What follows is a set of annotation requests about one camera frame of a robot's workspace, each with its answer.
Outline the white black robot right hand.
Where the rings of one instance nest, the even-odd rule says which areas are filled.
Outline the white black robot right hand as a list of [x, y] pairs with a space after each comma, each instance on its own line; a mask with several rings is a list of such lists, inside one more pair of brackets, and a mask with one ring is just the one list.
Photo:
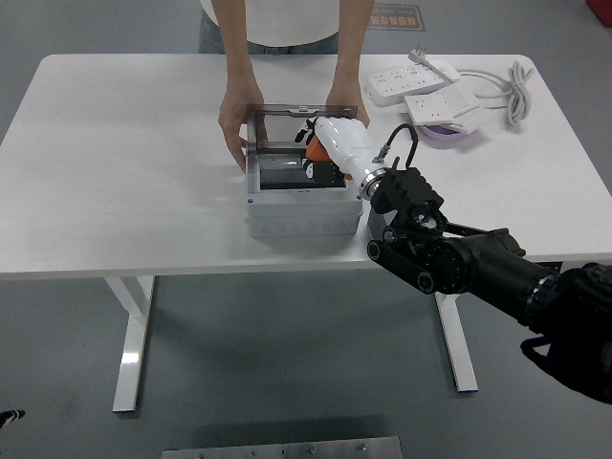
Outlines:
[[295, 136], [305, 142], [301, 163], [308, 179], [335, 184], [340, 177], [365, 190], [383, 173], [384, 166], [374, 163], [379, 148], [361, 121], [347, 118], [315, 117], [307, 119]]

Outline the person's right hand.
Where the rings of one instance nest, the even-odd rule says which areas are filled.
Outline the person's right hand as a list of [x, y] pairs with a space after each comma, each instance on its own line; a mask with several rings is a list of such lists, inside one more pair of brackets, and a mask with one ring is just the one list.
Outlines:
[[242, 172], [246, 171], [246, 144], [240, 136], [240, 129], [247, 122], [250, 105], [264, 103], [261, 90], [257, 85], [228, 88], [220, 106], [218, 122], [224, 135], [229, 153]]

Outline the person's left hand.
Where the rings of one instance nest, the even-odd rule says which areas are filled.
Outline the person's left hand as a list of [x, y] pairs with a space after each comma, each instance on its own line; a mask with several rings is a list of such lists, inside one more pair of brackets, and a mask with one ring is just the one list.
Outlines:
[[357, 108], [356, 118], [365, 127], [368, 127], [370, 124], [370, 118], [362, 100], [359, 84], [348, 86], [334, 85], [327, 96], [326, 104], [355, 106]]

